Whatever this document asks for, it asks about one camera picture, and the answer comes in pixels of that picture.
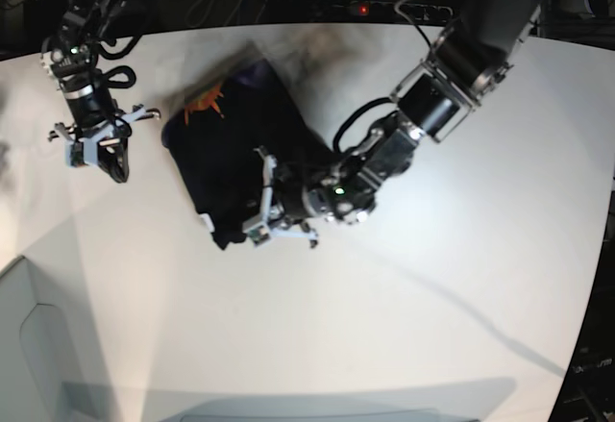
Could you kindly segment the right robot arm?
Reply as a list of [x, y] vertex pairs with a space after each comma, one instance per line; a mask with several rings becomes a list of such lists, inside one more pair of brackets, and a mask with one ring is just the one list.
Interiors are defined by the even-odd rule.
[[98, 61], [118, 61], [129, 55], [143, 36], [138, 32], [120, 51], [112, 53], [103, 45], [114, 46], [108, 28], [119, 17], [127, 0], [69, 0], [56, 33], [43, 41], [40, 62], [57, 84], [72, 116], [66, 125], [58, 122], [48, 134], [50, 141], [64, 141], [68, 166], [95, 166], [115, 182], [128, 181], [129, 138], [137, 121], [160, 117], [157, 109], [135, 105], [121, 110], [111, 96], [113, 89], [128, 89], [136, 74], [128, 65], [105, 72]]

